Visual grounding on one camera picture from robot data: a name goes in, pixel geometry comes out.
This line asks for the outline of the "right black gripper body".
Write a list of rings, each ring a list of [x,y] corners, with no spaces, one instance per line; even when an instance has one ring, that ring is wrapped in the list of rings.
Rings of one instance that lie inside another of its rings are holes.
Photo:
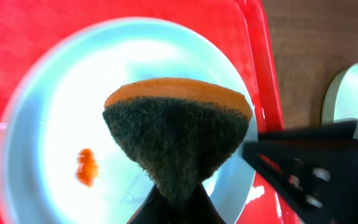
[[[263,133],[243,158],[305,223],[358,223],[358,120]]]

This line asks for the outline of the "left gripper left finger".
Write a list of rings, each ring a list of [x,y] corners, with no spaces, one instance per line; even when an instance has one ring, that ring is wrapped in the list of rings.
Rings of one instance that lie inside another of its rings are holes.
[[[170,206],[159,188],[154,185],[127,224],[167,224],[169,219]]]

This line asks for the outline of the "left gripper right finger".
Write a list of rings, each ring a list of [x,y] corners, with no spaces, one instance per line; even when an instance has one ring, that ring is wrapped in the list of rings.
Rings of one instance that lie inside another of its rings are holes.
[[[195,188],[185,204],[185,221],[188,224],[225,224],[202,184]]]

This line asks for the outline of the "green and yellow sponge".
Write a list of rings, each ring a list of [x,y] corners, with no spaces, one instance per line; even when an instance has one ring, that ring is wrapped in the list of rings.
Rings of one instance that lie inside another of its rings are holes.
[[[103,111],[115,142],[174,205],[186,202],[235,152],[252,116],[241,93],[187,78],[126,84]]]

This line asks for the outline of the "light blue plate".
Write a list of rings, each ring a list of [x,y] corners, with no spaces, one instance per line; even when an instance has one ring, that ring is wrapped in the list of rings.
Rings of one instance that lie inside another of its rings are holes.
[[[358,63],[338,73],[326,92],[322,123],[358,119]]]
[[[210,41],[146,17],[100,22],[61,41],[27,73],[2,116],[4,223],[126,223],[153,186],[104,122],[106,98],[149,78],[250,86]]]

